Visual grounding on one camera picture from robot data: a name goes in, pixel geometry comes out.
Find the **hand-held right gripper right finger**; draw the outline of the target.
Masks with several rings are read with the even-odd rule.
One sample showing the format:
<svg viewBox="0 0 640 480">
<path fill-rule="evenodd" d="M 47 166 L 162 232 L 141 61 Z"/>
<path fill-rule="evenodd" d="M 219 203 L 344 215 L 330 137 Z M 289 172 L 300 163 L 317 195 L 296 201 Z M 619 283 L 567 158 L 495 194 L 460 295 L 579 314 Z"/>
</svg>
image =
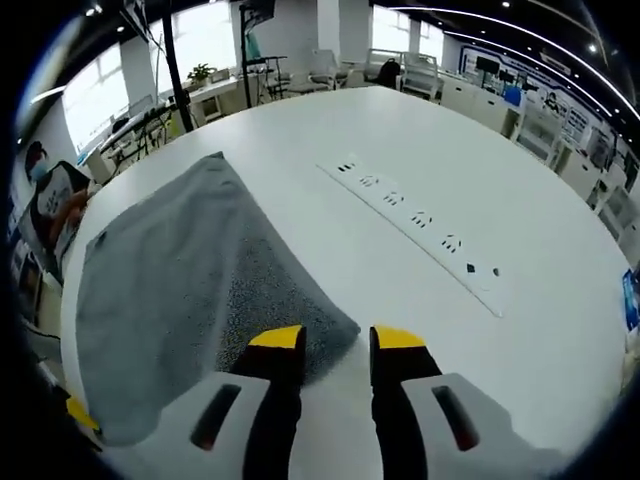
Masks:
<svg viewBox="0 0 640 480">
<path fill-rule="evenodd" d="M 443 373 L 406 330 L 369 331 L 371 413 L 386 479 L 545 479 L 550 453 L 469 380 Z"/>
</svg>

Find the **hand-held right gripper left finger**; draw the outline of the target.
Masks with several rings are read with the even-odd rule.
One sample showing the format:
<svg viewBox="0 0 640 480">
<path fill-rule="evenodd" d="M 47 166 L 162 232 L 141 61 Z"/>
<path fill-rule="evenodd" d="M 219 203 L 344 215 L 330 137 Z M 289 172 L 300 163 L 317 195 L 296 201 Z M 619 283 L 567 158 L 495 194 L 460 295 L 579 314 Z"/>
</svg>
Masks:
<svg viewBox="0 0 640 480">
<path fill-rule="evenodd" d="M 267 330 L 170 403 L 148 439 L 158 478 L 288 478 L 305 362 L 303 326 Z"/>
</svg>

